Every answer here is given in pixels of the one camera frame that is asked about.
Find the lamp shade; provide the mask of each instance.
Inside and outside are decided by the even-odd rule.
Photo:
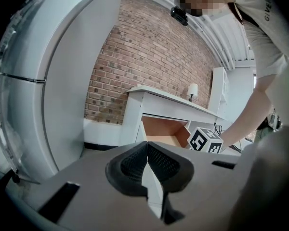
[[[198,96],[198,85],[195,83],[191,84],[188,88],[187,95],[190,96],[191,94],[194,97]]]

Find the white t-shirt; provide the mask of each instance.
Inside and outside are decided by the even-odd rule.
[[[244,22],[257,78],[280,73],[289,59],[289,24],[277,5],[273,0],[236,0],[235,4],[260,27]]]

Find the person's arm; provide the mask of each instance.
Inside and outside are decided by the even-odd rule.
[[[253,132],[269,114],[271,102],[265,91],[276,75],[265,76],[257,80],[254,92],[237,120],[220,137],[223,148],[228,147]]]

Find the wooden drawer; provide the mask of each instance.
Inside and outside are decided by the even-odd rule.
[[[143,115],[137,141],[157,141],[180,148],[189,148],[187,121]]]

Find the table lamp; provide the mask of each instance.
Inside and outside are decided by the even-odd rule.
[[[198,85],[193,83],[189,86],[187,95],[190,96],[189,101],[192,101],[193,96],[197,97],[198,96]]]

